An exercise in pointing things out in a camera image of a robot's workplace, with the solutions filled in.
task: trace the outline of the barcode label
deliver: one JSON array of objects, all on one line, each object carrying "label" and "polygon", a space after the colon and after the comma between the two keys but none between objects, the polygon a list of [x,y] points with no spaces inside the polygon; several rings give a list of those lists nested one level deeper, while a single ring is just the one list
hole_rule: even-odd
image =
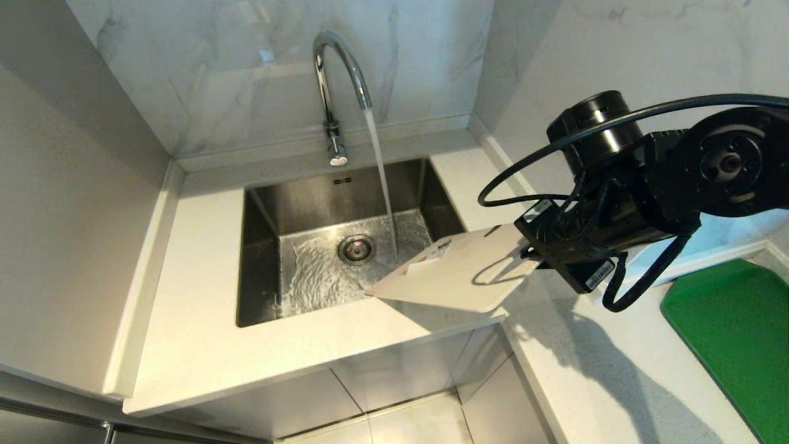
[{"label": "barcode label", "polygon": [[535,217],[539,216],[543,211],[549,208],[551,208],[551,201],[548,199],[539,201],[536,205],[530,208],[529,211],[523,213],[523,220],[526,222],[531,222]]},{"label": "barcode label", "polygon": [[611,261],[603,262],[603,265],[597,269],[596,272],[589,279],[586,280],[586,287],[592,291],[606,276],[614,269],[614,264]]}]

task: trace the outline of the label on cutting board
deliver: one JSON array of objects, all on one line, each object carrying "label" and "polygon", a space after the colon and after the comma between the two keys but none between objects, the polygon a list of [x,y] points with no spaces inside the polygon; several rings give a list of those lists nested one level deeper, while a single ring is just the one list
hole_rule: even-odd
[{"label": "label on cutting board", "polygon": [[446,242],[441,242],[438,245],[436,245],[434,248],[432,248],[428,252],[427,256],[424,257],[423,260],[409,264],[408,268],[406,269],[406,275],[409,275],[420,269],[424,269],[426,265],[437,262],[438,260],[446,256],[447,252],[449,251],[449,247],[451,243],[452,243],[452,239],[447,239]]}]

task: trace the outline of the drain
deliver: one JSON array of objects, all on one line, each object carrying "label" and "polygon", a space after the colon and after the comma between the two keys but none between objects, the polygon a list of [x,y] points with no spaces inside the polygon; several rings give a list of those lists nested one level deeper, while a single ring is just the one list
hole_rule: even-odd
[{"label": "drain", "polygon": [[337,254],[348,265],[361,265],[376,255],[376,244],[365,235],[348,236],[340,242]]}]

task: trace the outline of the white cabinet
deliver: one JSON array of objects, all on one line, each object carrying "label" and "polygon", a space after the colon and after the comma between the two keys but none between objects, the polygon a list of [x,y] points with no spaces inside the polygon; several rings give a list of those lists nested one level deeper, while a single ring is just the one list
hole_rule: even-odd
[{"label": "white cabinet", "polygon": [[555,442],[517,365],[507,359],[463,404],[474,444]]},{"label": "white cabinet", "polygon": [[460,402],[468,401],[511,353],[498,324],[474,330],[452,371]]},{"label": "white cabinet", "polygon": [[107,432],[98,427],[0,410],[3,444],[101,444],[106,436]]},{"label": "white cabinet", "polygon": [[405,342],[340,359],[331,369],[369,412],[452,387],[452,371],[470,335]]},{"label": "white cabinet", "polygon": [[329,369],[181,408],[173,418],[260,438],[281,438],[361,413]]}]

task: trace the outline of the countertop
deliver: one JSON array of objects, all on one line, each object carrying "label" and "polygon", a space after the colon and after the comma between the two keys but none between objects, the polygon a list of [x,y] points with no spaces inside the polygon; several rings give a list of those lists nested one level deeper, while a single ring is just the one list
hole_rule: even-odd
[{"label": "countertop", "polygon": [[[371,147],[351,149],[354,166],[373,163]],[[429,155],[469,231],[522,213],[477,205],[497,170],[466,130],[387,141],[383,151],[385,160]],[[320,153],[187,175],[125,412],[167,412],[345,356],[502,322],[560,442],[756,442],[660,314],[669,284],[613,314],[537,270],[487,314],[369,298],[239,329],[244,187],[328,171]],[[511,195],[501,188],[494,198]]]}]

